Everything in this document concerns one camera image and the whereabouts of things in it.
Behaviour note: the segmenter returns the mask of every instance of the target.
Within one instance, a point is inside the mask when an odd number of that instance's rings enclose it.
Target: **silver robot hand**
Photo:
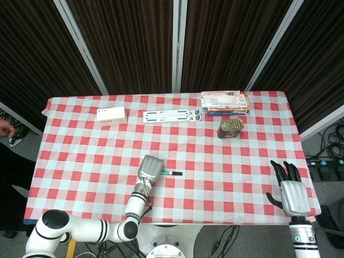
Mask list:
[[[306,186],[301,182],[298,169],[293,164],[284,161],[288,172],[286,173],[280,164],[272,160],[270,162],[274,167],[281,190],[281,201],[275,200],[269,192],[266,195],[273,205],[291,216],[289,229],[296,257],[320,258],[313,225],[305,218],[310,213],[311,207]]]

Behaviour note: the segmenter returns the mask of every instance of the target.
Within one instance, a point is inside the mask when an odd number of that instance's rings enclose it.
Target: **marker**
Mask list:
[[[182,176],[182,175],[183,175],[183,172],[162,170],[162,171],[160,172],[160,175]]]

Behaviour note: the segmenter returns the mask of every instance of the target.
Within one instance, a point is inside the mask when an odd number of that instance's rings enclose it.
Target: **robot fingers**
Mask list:
[[[289,180],[301,182],[300,173],[299,173],[299,170],[297,169],[297,167],[295,167],[294,164],[287,163],[286,161],[284,161],[283,164],[285,165],[285,167],[288,171]]]
[[[288,180],[288,176],[286,175],[284,168],[280,164],[276,163],[273,160],[270,160],[270,163],[274,167],[277,181],[278,181],[278,185],[281,186],[281,181]]]
[[[283,209],[282,202],[276,200],[269,192],[267,192],[266,195],[268,200],[272,203],[272,205],[279,207],[280,209]]]

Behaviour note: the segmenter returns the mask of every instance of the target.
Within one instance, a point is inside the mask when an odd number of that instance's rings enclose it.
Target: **white frame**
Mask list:
[[[313,136],[317,132],[321,131],[322,129],[326,128],[330,124],[336,122],[340,118],[344,117],[344,105],[340,108],[336,109],[322,120],[317,122],[315,125],[308,128],[306,131],[300,134],[301,141],[307,140],[309,137]]]
[[[109,95],[66,0],[53,0],[102,95]]]
[[[253,87],[254,83],[258,79],[259,75],[263,71],[265,65],[269,61],[271,55],[275,51],[275,48],[277,47],[278,43],[280,42],[282,36],[284,35],[285,31],[289,27],[290,23],[294,19],[296,13],[300,9],[301,5],[303,4],[304,0],[293,0],[292,3],[289,6],[288,11],[286,12],[283,20],[281,21],[281,24],[279,25],[273,39],[270,42],[270,45],[268,46],[262,60],[258,64],[256,71],[254,72],[251,80],[248,82],[245,91],[250,91]]]
[[[172,93],[181,92],[188,0],[173,1]]]
[[[31,130],[33,130],[35,133],[39,134],[40,136],[43,135],[43,132],[41,130],[39,130],[37,127],[35,127],[33,124],[31,124],[30,122],[26,121],[22,116],[18,115],[17,113],[15,113],[13,110],[11,110],[8,106],[6,106],[5,104],[3,104],[2,102],[0,102],[0,109],[2,109],[3,111],[5,111],[6,113],[10,114],[11,116],[13,116],[14,118],[16,118],[17,120],[19,120],[20,122],[22,122],[24,125],[26,125],[28,128],[30,128]]]

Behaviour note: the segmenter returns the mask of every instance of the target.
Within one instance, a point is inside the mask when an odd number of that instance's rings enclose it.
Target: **yellow pole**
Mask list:
[[[75,240],[73,238],[69,241],[66,258],[73,258],[74,249],[75,249],[75,243],[76,242],[75,242]]]

